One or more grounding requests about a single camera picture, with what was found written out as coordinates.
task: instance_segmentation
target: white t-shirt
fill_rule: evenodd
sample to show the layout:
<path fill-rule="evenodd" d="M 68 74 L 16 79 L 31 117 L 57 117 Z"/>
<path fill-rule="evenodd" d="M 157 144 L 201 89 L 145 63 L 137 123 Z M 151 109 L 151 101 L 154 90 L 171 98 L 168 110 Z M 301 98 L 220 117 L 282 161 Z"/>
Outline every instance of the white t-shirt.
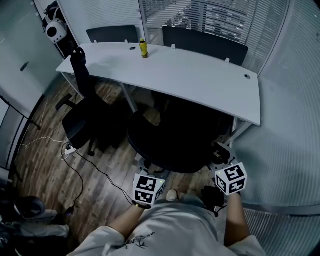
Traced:
<path fill-rule="evenodd" d="M 214 215 L 183 203 L 146 210 L 129 239 L 99 227 L 69 256 L 264 256 L 255 236 L 225 247 L 217 241 Z"/>

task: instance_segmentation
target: chair armrest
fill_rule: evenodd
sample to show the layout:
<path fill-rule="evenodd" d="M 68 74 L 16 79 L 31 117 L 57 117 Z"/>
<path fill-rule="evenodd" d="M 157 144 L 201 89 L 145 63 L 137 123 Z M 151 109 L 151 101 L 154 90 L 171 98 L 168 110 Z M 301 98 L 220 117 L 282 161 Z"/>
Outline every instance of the chair armrest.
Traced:
<path fill-rule="evenodd" d="M 55 105 L 55 110 L 59 110 L 64 104 L 66 104 L 69 107 L 74 108 L 76 106 L 76 104 L 74 104 L 73 102 L 70 101 L 72 95 L 70 93 L 68 93 L 66 96 L 64 96 L 57 105 Z"/>

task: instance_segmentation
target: white cube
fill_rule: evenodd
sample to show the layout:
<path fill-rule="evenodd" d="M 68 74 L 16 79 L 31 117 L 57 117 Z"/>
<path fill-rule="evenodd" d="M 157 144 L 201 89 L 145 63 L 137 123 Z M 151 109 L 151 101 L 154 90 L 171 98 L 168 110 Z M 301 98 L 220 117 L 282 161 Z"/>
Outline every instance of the white cube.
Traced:
<path fill-rule="evenodd" d="M 242 162 L 215 172 L 215 184 L 227 196 L 244 190 L 247 178 L 248 175 Z"/>
<path fill-rule="evenodd" d="M 164 179 L 135 174 L 133 181 L 133 200 L 138 203 L 153 205 L 163 193 L 165 182 Z"/>

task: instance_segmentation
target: chair backrest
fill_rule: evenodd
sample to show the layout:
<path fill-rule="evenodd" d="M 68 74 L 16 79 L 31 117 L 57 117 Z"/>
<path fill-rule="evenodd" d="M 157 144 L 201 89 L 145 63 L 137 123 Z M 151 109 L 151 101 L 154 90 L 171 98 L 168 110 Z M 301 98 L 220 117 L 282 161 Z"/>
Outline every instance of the chair backrest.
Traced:
<path fill-rule="evenodd" d="M 167 47 L 174 44 L 177 49 L 196 52 L 221 60 L 229 58 L 231 63 L 239 66 L 244 62 L 248 52 L 248 47 L 243 44 L 196 30 L 164 26 L 162 32 L 163 43 Z"/>
<path fill-rule="evenodd" d="M 86 31 L 91 43 L 138 43 L 137 29 L 133 25 L 129 26 L 105 26 L 99 28 L 88 29 Z"/>
<path fill-rule="evenodd" d="M 86 98 L 97 96 L 95 87 L 90 82 L 90 74 L 86 67 L 86 54 L 81 47 L 71 53 L 70 59 L 80 93 Z"/>

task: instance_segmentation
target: black cable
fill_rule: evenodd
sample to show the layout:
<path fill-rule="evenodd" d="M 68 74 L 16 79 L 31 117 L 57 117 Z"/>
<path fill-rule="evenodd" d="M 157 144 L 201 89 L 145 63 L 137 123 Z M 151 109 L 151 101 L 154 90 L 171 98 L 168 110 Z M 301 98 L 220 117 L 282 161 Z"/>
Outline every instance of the black cable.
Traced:
<path fill-rule="evenodd" d="M 43 217 L 43 218 L 28 218 L 28 219 L 24 219 L 25 222 L 31 222 L 31 221 L 36 221 L 36 220 L 44 220 L 44 219 L 52 219 L 57 217 L 57 215 L 55 216 L 51 216 L 51 217 Z"/>
<path fill-rule="evenodd" d="M 226 208 L 228 205 L 226 204 L 225 206 L 222 206 L 218 211 L 217 211 L 217 213 L 218 212 L 220 212 L 223 208 Z"/>
<path fill-rule="evenodd" d="M 64 144 L 62 145 L 62 147 L 61 147 L 61 156 L 63 155 L 62 151 L 63 151 L 63 148 L 64 148 L 64 146 L 65 146 L 66 144 L 69 144 L 69 143 L 66 142 L 66 143 L 64 143 Z M 77 196 L 77 198 L 74 200 L 73 205 L 72 205 L 71 207 L 69 207 L 69 208 L 65 211 L 65 213 L 64 213 L 64 214 L 72 214 L 73 211 L 74 211 L 74 207 L 75 207 L 75 205 L 76 205 L 77 200 L 79 199 L 79 197 L 80 197 L 80 196 L 82 195 L 82 193 L 84 192 L 84 179 L 81 177 L 80 173 L 79 173 L 76 169 L 74 169 L 70 164 L 67 163 L 66 159 L 63 159 L 63 160 L 64 160 L 64 162 L 66 163 L 67 166 L 69 166 L 72 170 L 74 170 L 74 171 L 78 174 L 78 176 L 80 177 L 81 182 L 82 182 L 82 183 L 81 183 L 81 192 L 80 192 L 80 194 L 79 194 L 79 195 Z"/>
<path fill-rule="evenodd" d="M 83 158 L 83 159 L 86 160 L 87 162 L 91 163 L 91 164 L 96 168 L 96 170 L 97 170 L 99 173 L 104 174 L 104 175 L 107 177 L 107 179 L 110 181 L 110 183 L 111 183 L 114 187 L 116 187 L 116 188 L 118 188 L 119 190 L 121 190 L 121 192 L 123 193 L 125 199 L 129 202 L 129 204 L 132 205 L 132 202 L 130 202 L 130 201 L 132 201 L 131 197 L 130 197 L 130 196 L 127 194 L 127 192 L 124 191 L 121 187 L 119 187 L 118 185 L 114 184 L 114 182 L 111 180 L 111 178 L 109 177 L 108 174 L 104 173 L 103 171 L 100 171 L 99 168 L 98 168 L 93 162 L 91 162 L 90 160 L 86 159 L 84 156 L 82 156 L 81 154 L 79 154 L 79 152 L 78 152 L 77 150 L 76 150 L 75 152 L 76 152 L 81 158 Z"/>

